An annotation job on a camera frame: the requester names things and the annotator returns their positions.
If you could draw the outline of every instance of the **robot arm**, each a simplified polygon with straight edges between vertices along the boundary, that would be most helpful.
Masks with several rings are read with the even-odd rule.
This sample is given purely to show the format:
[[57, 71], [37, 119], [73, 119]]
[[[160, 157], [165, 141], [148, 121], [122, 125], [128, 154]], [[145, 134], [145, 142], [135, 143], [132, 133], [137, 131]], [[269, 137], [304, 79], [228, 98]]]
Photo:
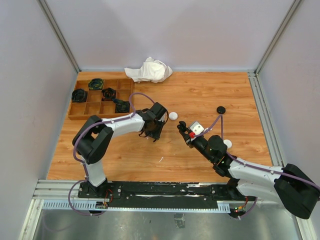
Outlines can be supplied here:
[[131, 132], [140, 132], [139, 136], [154, 139], [160, 138], [162, 128], [165, 124], [165, 114], [168, 113], [160, 103], [156, 102], [150, 109], [137, 110], [131, 117], [121, 116], [110, 119], [100, 119], [98, 116], [91, 116], [83, 125], [81, 130], [74, 137], [72, 144], [75, 145], [79, 136], [92, 124], [106, 122], [89, 130], [76, 146], [76, 151], [85, 161], [87, 173], [90, 176], [89, 183], [94, 189], [107, 182], [103, 170], [102, 158], [105, 155], [108, 145], [112, 138]]
[[213, 135], [208, 140], [203, 135], [195, 137], [195, 134], [199, 135], [204, 131], [197, 121], [189, 127], [186, 127], [184, 121], [180, 121], [177, 128], [185, 143], [209, 160], [216, 173], [230, 178], [227, 185], [231, 196], [258, 197], [282, 204], [299, 218], [310, 217], [320, 191], [302, 181], [281, 175], [286, 173], [312, 182], [297, 166], [264, 166], [232, 156], [227, 153], [227, 146], [220, 136]]

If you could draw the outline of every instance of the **wooden plank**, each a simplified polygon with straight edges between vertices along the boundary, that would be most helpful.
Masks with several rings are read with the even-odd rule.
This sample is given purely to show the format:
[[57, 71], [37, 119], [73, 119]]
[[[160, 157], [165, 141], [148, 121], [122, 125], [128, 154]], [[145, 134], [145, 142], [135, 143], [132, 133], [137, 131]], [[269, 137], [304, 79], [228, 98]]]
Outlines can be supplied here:
[[[80, 72], [78, 79], [126, 78], [124, 72]], [[103, 168], [111, 181], [227, 182], [218, 176], [195, 149], [189, 149], [177, 130], [178, 121], [199, 121], [208, 127], [224, 106], [224, 138], [232, 141], [230, 152], [247, 161], [271, 166], [268, 147], [259, 120], [247, 73], [174, 72], [161, 83], [135, 83], [142, 92], [177, 112], [178, 120], [169, 120], [160, 140], [129, 133], [113, 139], [103, 159]], [[136, 109], [151, 107], [143, 96], [134, 96]], [[50, 180], [84, 178], [82, 166], [73, 159], [73, 137], [85, 121], [65, 119], [55, 155], [48, 173]], [[207, 134], [220, 134], [220, 123]]]

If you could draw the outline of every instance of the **white wall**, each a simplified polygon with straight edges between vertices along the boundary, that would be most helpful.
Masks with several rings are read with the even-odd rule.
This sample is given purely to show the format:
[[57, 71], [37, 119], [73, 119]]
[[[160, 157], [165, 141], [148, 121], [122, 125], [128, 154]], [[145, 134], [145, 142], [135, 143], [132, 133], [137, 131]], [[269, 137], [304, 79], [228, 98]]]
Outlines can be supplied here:
[[[304, 1], [262, 73], [288, 163], [320, 185], [320, 1]], [[320, 237], [320, 204], [311, 215]]]
[[75, 79], [37, 1], [0, 1], [1, 239], [18, 239]]
[[47, 0], [83, 70], [254, 69], [293, 0]]

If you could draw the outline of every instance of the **crumpled white towel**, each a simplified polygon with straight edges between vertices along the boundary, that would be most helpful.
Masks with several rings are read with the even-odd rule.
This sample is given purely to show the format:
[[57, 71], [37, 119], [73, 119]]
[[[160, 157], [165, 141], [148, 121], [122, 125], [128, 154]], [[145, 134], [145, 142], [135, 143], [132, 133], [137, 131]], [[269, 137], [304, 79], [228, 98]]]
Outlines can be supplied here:
[[172, 74], [172, 69], [162, 61], [148, 57], [140, 69], [125, 68], [125, 74], [132, 78], [134, 82], [163, 82]]

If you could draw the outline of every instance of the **wooden tray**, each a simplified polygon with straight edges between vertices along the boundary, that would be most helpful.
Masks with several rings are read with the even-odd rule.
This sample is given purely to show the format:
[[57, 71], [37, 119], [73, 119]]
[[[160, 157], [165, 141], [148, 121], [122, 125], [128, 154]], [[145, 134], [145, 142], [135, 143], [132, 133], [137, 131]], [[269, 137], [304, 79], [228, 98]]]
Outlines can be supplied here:
[[[102, 90], [89, 90], [88, 80], [77, 80], [76, 89], [84, 89], [87, 92], [86, 102], [70, 102], [68, 117], [71, 120], [87, 120], [92, 115], [99, 118], [116, 118], [129, 114], [116, 113], [116, 105], [113, 101], [102, 101]], [[116, 90], [116, 99], [129, 101], [129, 96], [134, 92], [134, 81], [132, 79], [104, 79], [103, 89], [112, 88]]]

